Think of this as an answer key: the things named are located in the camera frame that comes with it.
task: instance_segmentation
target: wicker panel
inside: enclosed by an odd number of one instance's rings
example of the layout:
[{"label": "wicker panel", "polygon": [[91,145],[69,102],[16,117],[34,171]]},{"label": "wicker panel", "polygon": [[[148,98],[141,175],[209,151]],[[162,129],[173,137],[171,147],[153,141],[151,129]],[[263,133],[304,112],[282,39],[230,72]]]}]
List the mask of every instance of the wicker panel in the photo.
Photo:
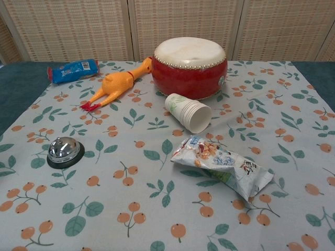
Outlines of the wicker panel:
[{"label": "wicker panel", "polygon": [[246,0],[233,58],[313,61],[334,9],[334,0]]},{"label": "wicker panel", "polygon": [[0,18],[0,56],[2,63],[9,64],[22,61],[22,58],[8,32],[5,23]]},{"label": "wicker panel", "polygon": [[134,0],[130,4],[135,5],[136,24],[132,22],[131,26],[133,32],[133,26],[137,25],[137,33],[132,36],[133,44],[138,41],[140,59],[152,55],[155,47],[166,39],[187,36],[217,42],[231,57],[242,1]]},{"label": "wicker panel", "polygon": [[335,23],[333,24],[316,60],[335,61]]},{"label": "wicker panel", "polygon": [[132,55],[121,1],[4,2],[33,61],[126,60]]}]

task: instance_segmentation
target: snack bag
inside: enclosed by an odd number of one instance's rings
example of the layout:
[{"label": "snack bag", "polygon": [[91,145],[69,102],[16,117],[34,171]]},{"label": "snack bag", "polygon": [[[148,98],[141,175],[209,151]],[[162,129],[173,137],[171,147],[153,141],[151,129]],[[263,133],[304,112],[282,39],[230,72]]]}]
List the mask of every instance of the snack bag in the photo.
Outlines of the snack bag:
[{"label": "snack bag", "polygon": [[209,170],[246,201],[265,187],[274,175],[253,161],[196,136],[184,140],[171,161]]},{"label": "snack bag", "polygon": [[92,77],[98,72],[98,62],[93,59],[74,61],[56,69],[47,68],[48,79],[55,84]]}]

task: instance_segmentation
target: stacked paper cup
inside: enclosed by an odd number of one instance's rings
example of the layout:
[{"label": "stacked paper cup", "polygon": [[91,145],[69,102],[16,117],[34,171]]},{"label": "stacked paper cup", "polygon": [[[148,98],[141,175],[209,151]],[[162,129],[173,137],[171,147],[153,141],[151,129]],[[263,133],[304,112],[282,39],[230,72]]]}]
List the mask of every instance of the stacked paper cup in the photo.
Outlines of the stacked paper cup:
[{"label": "stacked paper cup", "polygon": [[168,95],[165,107],[191,133],[204,131],[211,120],[210,107],[176,93]]}]

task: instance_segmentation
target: black bell base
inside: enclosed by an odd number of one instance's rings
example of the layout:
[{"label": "black bell base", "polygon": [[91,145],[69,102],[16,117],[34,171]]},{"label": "black bell base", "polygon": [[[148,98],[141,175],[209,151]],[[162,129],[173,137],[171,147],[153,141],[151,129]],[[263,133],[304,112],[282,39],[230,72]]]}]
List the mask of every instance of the black bell base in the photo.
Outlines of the black bell base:
[{"label": "black bell base", "polygon": [[70,161],[63,162],[63,163],[55,163],[55,162],[52,162],[51,159],[49,159],[49,157],[47,156],[48,165],[54,169],[64,169],[64,168],[68,168],[76,164],[78,161],[80,161],[80,159],[84,156],[84,153],[85,153],[85,148],[83,144],[80,142],[78,143],[79,143],[80,149],[75,158],[71,159]]}]

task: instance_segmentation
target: rubber chicken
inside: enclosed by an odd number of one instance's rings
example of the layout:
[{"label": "rubber chicken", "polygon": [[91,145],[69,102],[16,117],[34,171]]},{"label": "rubber chicken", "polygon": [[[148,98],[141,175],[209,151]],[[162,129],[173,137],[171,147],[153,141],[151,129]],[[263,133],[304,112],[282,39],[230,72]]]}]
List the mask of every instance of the rubber chicken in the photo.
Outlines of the rubber chicken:
[{"label": "rubber chicken", "polygon": [[[107,75],[103,79],[101,88],[87,103],[83,104],[81,108],[86,111],[93,111],[109,104],[126,90],[132,88],[134,86],[134,81],[145,73],[151,73],[151,58],[146,58],[138,68],[132,71],[116,72]],[[94,101],[104,95],[108,95],[108,97],[102,102],[91,106]]]}]

